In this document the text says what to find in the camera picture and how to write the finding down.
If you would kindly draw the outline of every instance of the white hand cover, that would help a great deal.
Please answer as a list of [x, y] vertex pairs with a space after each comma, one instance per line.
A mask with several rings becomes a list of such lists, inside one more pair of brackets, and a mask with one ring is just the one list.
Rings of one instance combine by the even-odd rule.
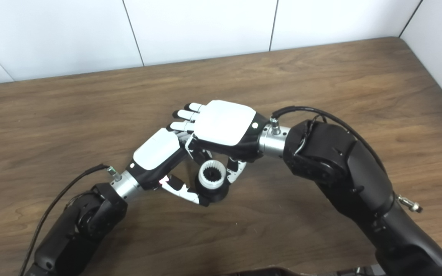
[[174, 117], [184, 122], [174, 122], [170, 128], [187, 131], [200, 140], [220, 145], [234, 146], [240, 142], [256, 115], [246, 105], [214, 100], [207, 105], [190, 103], [188, 110], [179, 110]]

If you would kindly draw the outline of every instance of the black cable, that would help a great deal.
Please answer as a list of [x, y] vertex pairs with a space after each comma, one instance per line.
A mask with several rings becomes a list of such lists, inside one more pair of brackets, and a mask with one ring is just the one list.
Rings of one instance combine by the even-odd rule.
[[317, 109], [317, 108], [312, 108], [312, 107], [292, 105], [292, 106], [284, 107], [284, 108], [281, 108], [280, 110], [274, 111], [272, 113], [272, 117], [274, 117], [275, 119], [279, 119], [279, 117], [281, 117], [282, 115], [284, 115], [286, 113], [290, 113], [290, 112], [295, 112], [295, 111], [308, 111], [308, 112], [317, 113], [318, 115], [321, 115], [322, 117], [330, 118], [332, 121], [335, 121], [336, 123], [341, 125], [344, 129], [349, 131], [349, 133], [354, 135], [354, 137], [356, 137], [357, 140], [359, 140], [359, 141], [361, 141], [361, 143], [363, 143], [365, 148], [371, 153], [373, 158], [376, 160], [376, 163], [378, 163], [378, 166], [386, 173], [386, 169], [384, 168], [383, 162], [381, 162], [381, 159], [379, 158], [379, 156], [376, 154], [374, 149], [366, 142], [366, 140], [361, 135], [359, 135], [359, 133], [357, 133], [357, 131], [355, 131], [351, 126], [349, 126], [346, 122], [342, 121], [338, 117], [336, 117], [328, 112], [325, 112], [325, 111]]
[[44, 224], [44, 221], [46, 220], [47, 216], [51, 212], [52, 208], [56, 205], [56, 203], [63, 197], [64, 194], [74, 185], [76, 182], [78, 182], [81, 178], [83, 178], [86, 175], [89, 175], [91, 173], [94, 173], [95, 171], [100, 171], [102, 169], [106, 169], [109, 166], [100, 164], [98, 166], [94, 166], [92, 168], [87, 169], [82, 174], [80, 174], [78, 177], [76, 177], [74, 180], [71, 181], [57, 196], [56, 198], [51, 202], [51, 204], [48, 206], [47, 210], [44, 212], [44, 215], [42, 215], [42, 218], [40, 219], [40, 222], [37, 224], [37, 228], [35, 229], [35, 232], [33, 234], [32, 240], [30, 241], [30, 246], [28, 247], [28, 250], [26, 252], [25, 259], [23, 260], [23, 264], [21, 265], [21, 269], [19, 272], [19, 276], [23, 276], [25, 273], [26, 265], [28, 265], [28, 261], [30, 260], [30, 256], [32, 255], [33, 247], [35, 246], [35, 242], [37, 241], [38, 234], [40, 232], [40, 229], [42, 229], [42, 225]]

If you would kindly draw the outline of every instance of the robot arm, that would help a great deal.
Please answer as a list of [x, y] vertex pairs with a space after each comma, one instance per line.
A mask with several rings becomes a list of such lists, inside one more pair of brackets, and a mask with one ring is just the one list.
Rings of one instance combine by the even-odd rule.
[[[286, 112], [297, 111], [297, 107], [278, 110], [269, 120], [248, 107], [223, 101], [212, 101], [208, 105], [192, 103], [186, 105], [186, 109], [175, 112], [174, 117], [189, 122], [173, 123], [170, 128], [191, 132], [193, 143], [200, 147], [246, 161], [254, 161], [262, 155], [282, 159], [294, 175], [313, 180], [337, 211], [353, 220], [366, 234], [388, 275], [412, 274], [424, 267], [442, 268], [442, 249], [400, 204], [419, 213], [422, 208], [395, 194], [377, 155], [338, 118], [301, 107], [317, 111], [343, 126], [328, 124], [324, 117], [324, 122], [306, 120], [288, 128], [279, 126], [278, 118]], [[229, 122], [240, 123], [221, 128], [225, 117]], [[219, 137], [223, 133], [229, 136]]]
[[[164, 190], [199, 205], [223, 199], [247, 162], [270, 156], [290, 171], [313, 180], [337, 211], [353, 220], [376, 247], [376, 257], [390, 276], [424, 271], [442, 272], [442, 249], [404, 212], [418, 204], [396, 195], [374, 151], [349, 126], [306, 120], [279, 126], [279, 116], [267, 119], [245, 105], [212, 101], [190, 103], [174, 112], [183, 122], [160, 129], [137, 149], [126, 170], [109, 169], [114, 180], [95, 185], [77, 196], [42, 240], [28, 276], [75, 276], [81, 273], [101, 240], [125, 217], [128, 203], [144, 190]], [[212, 152], [227, 155], [226, 171]], [[173, 175], [172, 168], [190, 157], [201, 164], [193, 190]]]

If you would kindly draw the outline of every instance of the robot fingertip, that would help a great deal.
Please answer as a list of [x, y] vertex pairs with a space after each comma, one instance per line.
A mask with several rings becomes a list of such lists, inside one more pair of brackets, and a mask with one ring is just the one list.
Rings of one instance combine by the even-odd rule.
[[179, 112], [179, 110], [175, 110], [175, 111], [172, 113], [172, 116], [173, 116], [175, 119], [181, 119], [181, 117], [178, 115], [178, 112]]
[[191, 103], [188, 103], [184, 106], [184, 110], [188, 110], [188, 111], [194, 111], [190, 108]]

